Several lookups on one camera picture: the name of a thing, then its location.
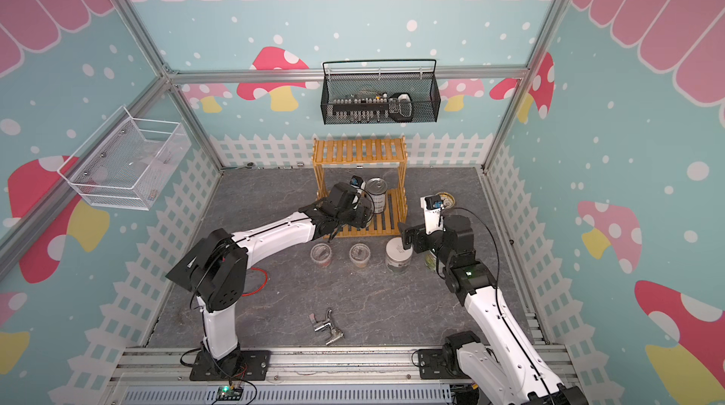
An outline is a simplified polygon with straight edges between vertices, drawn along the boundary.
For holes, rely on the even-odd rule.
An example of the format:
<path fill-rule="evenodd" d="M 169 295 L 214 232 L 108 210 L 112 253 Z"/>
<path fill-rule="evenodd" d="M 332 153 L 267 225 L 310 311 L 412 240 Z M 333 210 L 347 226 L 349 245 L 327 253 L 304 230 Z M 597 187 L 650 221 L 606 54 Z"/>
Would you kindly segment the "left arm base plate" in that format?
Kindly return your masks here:
<path fill-rule="evenodd" d="M 215 360 L 207 350 L 201 350 L 189 376 L 191 382 L 212 382 L 213 380 L 247 380 L 261 382 L 266 379 L 270 366 L 270 350 L 232 350 L 221 360 Z"/>

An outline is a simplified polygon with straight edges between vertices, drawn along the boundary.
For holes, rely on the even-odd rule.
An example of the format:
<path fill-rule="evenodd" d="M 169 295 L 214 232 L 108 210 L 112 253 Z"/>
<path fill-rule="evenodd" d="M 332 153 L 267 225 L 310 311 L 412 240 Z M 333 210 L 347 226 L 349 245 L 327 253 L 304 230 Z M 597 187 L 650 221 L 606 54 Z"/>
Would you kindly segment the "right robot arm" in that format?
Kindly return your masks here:
<path fill-rule="evenodd" d="M 398 225 L 403 247 L 432 252 L 443 263 L 443 278 L 486 342 L 457 333 L 444 346 L 452 373 L 479 386 L 493 404 L 585 404 L 578 386 L 566 386 L 527 339 L 498 288 L 498 279 L 478 260 L 474 231 L 465 216 L 442 217 L 434 229 Z"/>

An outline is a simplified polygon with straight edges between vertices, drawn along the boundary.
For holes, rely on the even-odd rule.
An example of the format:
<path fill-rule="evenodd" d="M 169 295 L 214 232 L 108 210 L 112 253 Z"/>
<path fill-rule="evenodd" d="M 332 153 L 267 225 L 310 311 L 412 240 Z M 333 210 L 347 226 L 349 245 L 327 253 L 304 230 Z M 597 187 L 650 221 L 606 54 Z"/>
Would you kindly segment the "clear tub red contents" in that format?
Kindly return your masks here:
<path fill-rule="evenodd" d="M 332 263 L 332 248 L 329 244 L 321 243 L 312 247 L 310 257 L 319 267 L 328 267 Z"/>

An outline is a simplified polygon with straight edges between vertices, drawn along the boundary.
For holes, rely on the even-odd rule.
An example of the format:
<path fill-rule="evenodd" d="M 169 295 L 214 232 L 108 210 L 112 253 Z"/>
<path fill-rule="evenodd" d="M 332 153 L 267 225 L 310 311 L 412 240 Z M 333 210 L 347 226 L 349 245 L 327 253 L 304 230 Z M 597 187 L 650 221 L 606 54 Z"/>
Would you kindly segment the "wooden two-tier shelf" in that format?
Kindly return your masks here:
<path fill-rule="evenodd" d="M 333 168 L 346 168 L 359 179 L 362 187 L 372 193 L 369 202 L 381 207 L 365 228 L 345 226 L 338 233 L 340 237 L 400 234 L 400 224 L 407 220 L 409 210 L 405 190 L 408 167 L 405 138 L 315 140 L 312 164 L 318 186 L 317 197 L 326 197 L 330 191 L 326 172 Z"/>

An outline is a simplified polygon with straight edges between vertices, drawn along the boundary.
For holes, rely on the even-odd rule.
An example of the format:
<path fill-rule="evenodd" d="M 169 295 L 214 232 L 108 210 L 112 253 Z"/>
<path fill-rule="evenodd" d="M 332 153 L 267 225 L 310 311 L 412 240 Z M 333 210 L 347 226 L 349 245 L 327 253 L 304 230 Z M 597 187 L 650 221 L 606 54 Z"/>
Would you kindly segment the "large white-lid seed jar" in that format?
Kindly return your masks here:
<path fill-rule="evenodd" d="M 404 248 L 400 237 L 391 239 L 386 245 L 385 263 L 393 273 L 404 273 L 410 266 L 412 256 L 413 250 Z"/>

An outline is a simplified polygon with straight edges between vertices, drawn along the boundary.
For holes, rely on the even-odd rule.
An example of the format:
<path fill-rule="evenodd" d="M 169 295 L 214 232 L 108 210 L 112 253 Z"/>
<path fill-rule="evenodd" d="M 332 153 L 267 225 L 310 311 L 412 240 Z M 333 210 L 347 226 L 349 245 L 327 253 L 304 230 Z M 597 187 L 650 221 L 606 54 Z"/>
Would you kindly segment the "clear tub orange contents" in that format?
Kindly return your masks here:
<path fill-rule="evenodd" d="M 358 268 L 366 268 L 371 258 L 371 250 L 368 245 L 358 243 L 353 245 L 349 250 L 349 259 L 351 263 Z"/>

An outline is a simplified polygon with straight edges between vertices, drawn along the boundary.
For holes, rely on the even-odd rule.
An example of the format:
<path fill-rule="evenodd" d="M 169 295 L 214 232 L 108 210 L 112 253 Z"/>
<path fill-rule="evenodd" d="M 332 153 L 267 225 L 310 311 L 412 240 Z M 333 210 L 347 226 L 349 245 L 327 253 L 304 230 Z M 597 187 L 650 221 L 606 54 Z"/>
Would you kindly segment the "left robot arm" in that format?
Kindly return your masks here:
<path fill-rule="evenodd" d="M 291 246 L 333 239 L 345 226 L 364 229 L 373 214 L 364 180 L 354 176 L 281 220 L 237 233 L 217 229 L 200 239 L 166 278 L 189 291 L 202 314 L 202 352 L 219 363 L 238 350 L 235 305 L 243 294 L 247 270 Z"/>

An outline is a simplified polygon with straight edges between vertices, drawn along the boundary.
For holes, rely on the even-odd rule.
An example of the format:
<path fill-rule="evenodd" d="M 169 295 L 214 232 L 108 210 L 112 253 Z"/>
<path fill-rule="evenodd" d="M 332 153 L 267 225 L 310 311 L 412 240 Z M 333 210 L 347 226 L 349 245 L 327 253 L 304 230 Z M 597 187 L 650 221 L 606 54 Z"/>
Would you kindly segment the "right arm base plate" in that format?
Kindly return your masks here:
<path fill-rule="evenodd" d="M 441 348 L 421 348 L 412 354 L 412 363 L 418 368 L 421 380 L 463 380 L 467 376 L 449 365 L 449 358 Z"/>

